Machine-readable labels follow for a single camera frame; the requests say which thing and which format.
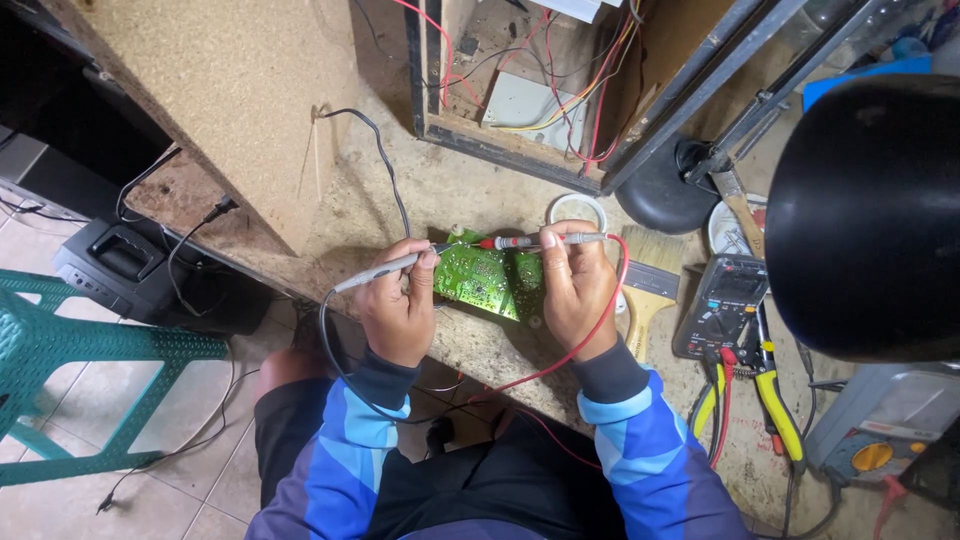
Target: knee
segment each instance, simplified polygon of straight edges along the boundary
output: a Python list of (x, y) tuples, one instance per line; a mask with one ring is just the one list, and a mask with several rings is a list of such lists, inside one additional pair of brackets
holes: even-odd
[(322, 363), (316, 358), (297, 349), (281, 349), (263, 360), (257, 380), (256, 399), (289, 382), (326, 377)]

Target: hand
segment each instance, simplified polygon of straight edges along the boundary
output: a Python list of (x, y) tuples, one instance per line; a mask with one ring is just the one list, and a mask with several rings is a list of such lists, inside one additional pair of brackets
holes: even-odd
[(353, 300), (360, 310), (360, 322), (371, 350), (397, 365), (417, 367), (437, 329), (433, 315), (433, 268), (440, 257), (427, 250), (429, 247), (427, 240), (405, 238), (373, 260), (375, 266), (423, 252), (410, 270), (409, 295), (400, 290), (400, 272), (396, 271), (360, 285)]
[[(564, 245), (557, 233), (597, 233), (589, 221), (566, 219), (540, 229), (546, 299), (543, 318), (554, 337), (568, 352), (593, 330), (603, 314), (616, 275), (603, 251), (603, 242)], [(573, 357), (586, 361), (616, 345), (616, 325), (608, 316), (584, 348)]]

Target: yellow knob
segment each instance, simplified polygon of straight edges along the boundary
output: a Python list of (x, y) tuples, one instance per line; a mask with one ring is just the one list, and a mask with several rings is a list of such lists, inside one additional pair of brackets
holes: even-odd
[(887, 443), (867, 445), (853, 455), (851, 465), (860, 472), (879, 469), (894, 456), (894, 449)]

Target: jacket sleeve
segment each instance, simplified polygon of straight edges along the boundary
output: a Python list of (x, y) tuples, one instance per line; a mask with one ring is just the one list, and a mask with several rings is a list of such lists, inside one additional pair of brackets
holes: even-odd
[[(369, 348), (349, 375), (359, 392), (396, 418), (410, 413), (407, 397), (420, 368), (392, 364)], [(248, 540), (350, 539), (370, 524), (383, 460), (396, 447), (396, 422), (357, 398), (342, 380), (326, 396), (324, 423), (274, 499), (251, 520)]]
[(622, 339), (574, 364), (578, 405), (631, 539), (753, 538), (707, 453)]

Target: black shorts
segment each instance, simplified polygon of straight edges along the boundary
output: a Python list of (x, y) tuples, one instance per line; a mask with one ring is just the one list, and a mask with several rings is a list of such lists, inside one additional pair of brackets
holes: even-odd
[[(320, 428), (331, 380), (299, 380), (260, 398), (256, 420), (260, 505), (293, 469)], [(580, 457), (598, 463), (593, 441), (540, 416)], [(546, 538), (626, 538), (603, 475), (566, 454), (540, 424), (518, 414), (496, 441), (411, 463), (387, 453), (366, 538), (392, 539), (444, 523), (493, 519)]]

